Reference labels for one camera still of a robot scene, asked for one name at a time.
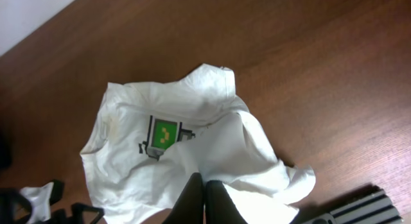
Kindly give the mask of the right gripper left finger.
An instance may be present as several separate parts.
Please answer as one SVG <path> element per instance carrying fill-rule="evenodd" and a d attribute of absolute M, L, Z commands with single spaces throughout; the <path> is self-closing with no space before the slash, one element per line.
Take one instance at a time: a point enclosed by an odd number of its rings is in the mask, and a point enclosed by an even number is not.
<path fill-rule="evenodd" d="M 204 194 L 200 173 L 193 173 L 163 224 L 203 224 Z"/>

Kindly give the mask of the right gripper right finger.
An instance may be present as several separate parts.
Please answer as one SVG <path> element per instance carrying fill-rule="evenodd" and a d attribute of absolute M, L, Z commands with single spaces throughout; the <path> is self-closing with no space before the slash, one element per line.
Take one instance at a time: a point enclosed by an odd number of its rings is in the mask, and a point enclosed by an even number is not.
<path fill-rule="evenodd" d="M 207 224 L 247 224 L 221 181 L 206 184 L 205 211 Z"/>

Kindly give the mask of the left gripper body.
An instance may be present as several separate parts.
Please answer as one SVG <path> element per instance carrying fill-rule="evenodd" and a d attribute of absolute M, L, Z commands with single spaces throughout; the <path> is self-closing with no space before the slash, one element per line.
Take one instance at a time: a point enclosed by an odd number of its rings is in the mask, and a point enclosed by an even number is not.
<path fill-rule="evenodd" d="M 52 180 L 40 187 L 1 189 L 1 224 L 45 223 L 51 206 L 62 199 L 64 183 Z"/>

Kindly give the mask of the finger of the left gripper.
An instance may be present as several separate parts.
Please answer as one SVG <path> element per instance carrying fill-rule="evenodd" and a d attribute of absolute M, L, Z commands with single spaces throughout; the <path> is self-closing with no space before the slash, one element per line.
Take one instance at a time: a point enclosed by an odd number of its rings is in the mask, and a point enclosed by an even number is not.
<path fill-rule="evenodd" d="M 74 203 L 71 206 L 71 216 L 67 216 L 64 209 L 52 213 L 48 224 L 97 224 L 105 212 L 102 208 L 83 203 Z"/>

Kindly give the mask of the white printed t-shirt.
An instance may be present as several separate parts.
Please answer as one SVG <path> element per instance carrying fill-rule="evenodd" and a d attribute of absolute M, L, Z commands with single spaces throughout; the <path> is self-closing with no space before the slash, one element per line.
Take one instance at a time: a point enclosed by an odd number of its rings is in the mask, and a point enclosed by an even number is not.
<path fill-rule="evenodd" d="M 275 155 L 234 72 L 208 64 L 176 82 L 109 83 L 80 155 L 107 223 L 172 208 L 193 173 L 221 181 L 247 223 L 289 223 L 316 182 Z"/>

